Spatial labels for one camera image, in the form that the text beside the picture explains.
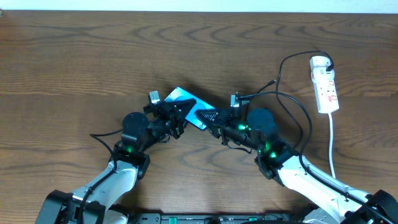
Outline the blue Galaxy smartphone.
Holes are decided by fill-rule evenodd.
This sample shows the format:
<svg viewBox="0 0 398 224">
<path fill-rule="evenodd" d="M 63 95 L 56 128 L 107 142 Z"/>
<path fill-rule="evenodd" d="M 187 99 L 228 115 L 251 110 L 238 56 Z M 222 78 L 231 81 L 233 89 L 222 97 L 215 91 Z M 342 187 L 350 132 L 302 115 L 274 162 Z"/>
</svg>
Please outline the blue Galaxy smartphone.
<svg viewBox="0 0 398 224">
<path fill-rule="evenodd" d="M 174 102 L 174 101 L 184 101 L 184 100 L 191 100 L 195 99 L 196 103 L 190 112 L 186 116 L 186 120 L 194 125 L 201 131 L 204 131 L 207 126 L 201 120 L 197 118 L 195 115 L 196 110 L 213 110 L 214 107 L 210 104 L 206 103 L 205 101 L 201 100 L 200 98 L 196 97 L 195 95 L 191 94 L 187 90 L 184 90 L 181 87 L 176 87 L 166 98 L 164 101 L 166 102 Z"/>
</svg>

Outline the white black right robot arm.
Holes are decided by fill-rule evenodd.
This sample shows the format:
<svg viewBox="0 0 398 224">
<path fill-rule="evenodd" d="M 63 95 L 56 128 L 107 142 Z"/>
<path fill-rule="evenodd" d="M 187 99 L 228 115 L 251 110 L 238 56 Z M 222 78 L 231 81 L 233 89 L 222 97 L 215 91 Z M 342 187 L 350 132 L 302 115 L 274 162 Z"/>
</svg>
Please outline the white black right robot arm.
<svg viewBox="0 0 398 224">
<path fill-rule="evenodd" d="M 315 167 L 281 138 L 269 110 L 252 110 L 244 121 L 235 117 L 234 109 L 195 114 L 224 145 L 232 141 L 255 150 L 255 163 L 267 179 L 304 195 L 337 222 L 397 223 L 397 200 L 392 195 L 383 190 L 371 195 Z"/>
</svg>

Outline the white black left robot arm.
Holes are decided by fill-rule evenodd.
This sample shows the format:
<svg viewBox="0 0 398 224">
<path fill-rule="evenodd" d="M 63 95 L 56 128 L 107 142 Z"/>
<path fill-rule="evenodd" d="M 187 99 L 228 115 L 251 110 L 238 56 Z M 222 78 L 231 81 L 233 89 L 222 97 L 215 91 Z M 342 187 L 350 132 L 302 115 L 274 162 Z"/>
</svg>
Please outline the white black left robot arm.
<svg viewBox="0 0 398 224">
<path fill-rule="evenodd" d="M 132 190 L 145 176 L 150 157 L 145 150 L 170 138 L 179 138 L 194 99 L 149 103 L 143 112 L 128 114 L 122 122 L 121 140 L 109 147 L 105 170 L 92 181 L 70 193 L 54 190 L 47 195 L 37 223 L 127 223 L 127 212 L 112 210 L 117 199 Z"/>
</svg>

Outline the white USB charger plug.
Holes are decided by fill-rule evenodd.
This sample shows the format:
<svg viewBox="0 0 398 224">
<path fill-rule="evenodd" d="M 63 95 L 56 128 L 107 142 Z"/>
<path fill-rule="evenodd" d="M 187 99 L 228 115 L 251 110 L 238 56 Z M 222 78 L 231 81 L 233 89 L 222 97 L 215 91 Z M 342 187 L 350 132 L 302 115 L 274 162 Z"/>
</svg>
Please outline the white USB charger plug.
<svg viewBox="0 0 398 224">
<path fill-rule="evenodd" d="M 316 67 L 326 67 L 327 71 L 333 70 L 333 62 L 329 57 L 316 55 L 310 59 L 310 68 L 313 70 Z"/>
</svg>

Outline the white power strip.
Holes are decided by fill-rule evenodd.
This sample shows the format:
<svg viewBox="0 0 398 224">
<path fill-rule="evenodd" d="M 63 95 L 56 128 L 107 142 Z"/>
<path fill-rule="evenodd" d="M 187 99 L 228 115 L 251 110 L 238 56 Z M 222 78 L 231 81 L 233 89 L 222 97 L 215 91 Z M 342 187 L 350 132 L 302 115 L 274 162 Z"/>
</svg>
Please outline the white power strip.
<svg viewBox="0 0 398 224">
<path fill-rule="evenodd" d="M 315 67 L 311 72 L 317 108 L 321 114 L 332 113 L 340 108 L 334 77 L 334 70 L 328 72 L 326 67 Z"/>
</svg>

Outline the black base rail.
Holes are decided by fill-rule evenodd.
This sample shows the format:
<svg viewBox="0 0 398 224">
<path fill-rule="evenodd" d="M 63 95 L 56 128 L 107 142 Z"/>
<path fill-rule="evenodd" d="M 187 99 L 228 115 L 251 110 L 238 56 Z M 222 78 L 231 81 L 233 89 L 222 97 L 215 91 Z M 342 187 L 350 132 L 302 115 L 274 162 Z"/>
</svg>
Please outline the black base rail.
<svg viewBox="0 0 398 224">
<path fill-rule="evenodd" d="M 291 215 L 287 213 L 265 214 L 160 214 L 160 213 L 136 213 L 128 221 L 131 224 L 206 224 L 206 223 L 245 223 L 253 221 L 291 221 Z"/>
</svg>

